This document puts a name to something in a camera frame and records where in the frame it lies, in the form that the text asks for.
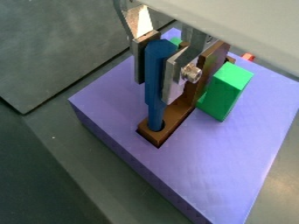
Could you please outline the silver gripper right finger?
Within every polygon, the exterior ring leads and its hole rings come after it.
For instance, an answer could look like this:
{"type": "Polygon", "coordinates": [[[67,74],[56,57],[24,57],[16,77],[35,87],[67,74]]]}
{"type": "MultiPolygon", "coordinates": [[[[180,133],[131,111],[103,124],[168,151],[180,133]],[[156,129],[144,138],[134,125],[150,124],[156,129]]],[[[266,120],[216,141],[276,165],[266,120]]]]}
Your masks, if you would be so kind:
{"type": "Polygon", "coordinates": [[[183,94],[184,84],[196,83],[202,77],[202,69],[198,66],[200,54],[218,41],[210,34],[182,25],[182,42],[187,43],[168,58],[164,64],[162,100],[170,105],[183,94]]]}

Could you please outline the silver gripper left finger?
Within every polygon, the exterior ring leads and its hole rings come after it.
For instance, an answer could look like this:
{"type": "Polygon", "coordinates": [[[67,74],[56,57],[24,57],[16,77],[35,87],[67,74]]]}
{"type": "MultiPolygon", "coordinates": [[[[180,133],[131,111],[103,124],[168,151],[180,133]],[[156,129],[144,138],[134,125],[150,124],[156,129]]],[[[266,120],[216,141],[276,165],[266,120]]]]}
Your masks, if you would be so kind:
{"type": "Polygon", "coordinates": [[[116,14],[126,29],[130,51],[135,57],[135,82],[146,82],[146,47],[162,37],[154,28],[148,8],[136,0],[114,0],[116,14]]]}

